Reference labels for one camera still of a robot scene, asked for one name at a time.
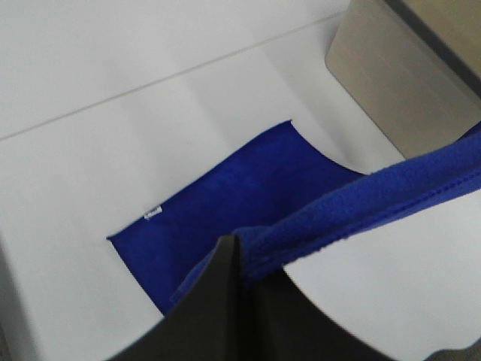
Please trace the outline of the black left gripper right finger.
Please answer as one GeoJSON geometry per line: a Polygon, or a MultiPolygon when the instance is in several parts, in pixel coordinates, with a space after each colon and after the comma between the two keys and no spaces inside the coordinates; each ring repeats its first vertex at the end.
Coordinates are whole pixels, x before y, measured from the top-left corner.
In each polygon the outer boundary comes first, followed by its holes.
{"type": "Polygon", "coordinates": [[[256,283],[253,348],[256,360],[386,360],[320,311],[279,270],[256,283]]]}

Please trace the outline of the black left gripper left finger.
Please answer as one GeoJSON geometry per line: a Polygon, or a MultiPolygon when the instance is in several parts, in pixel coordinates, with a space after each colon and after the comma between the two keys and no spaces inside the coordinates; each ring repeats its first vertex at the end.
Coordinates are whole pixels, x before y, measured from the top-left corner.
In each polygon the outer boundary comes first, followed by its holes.
{"type": "Polygon", "coordinates": [[[219,238],[187,294],[114,360],[261,360],[251,295],[241,283],[237,237],[219,238]]]}

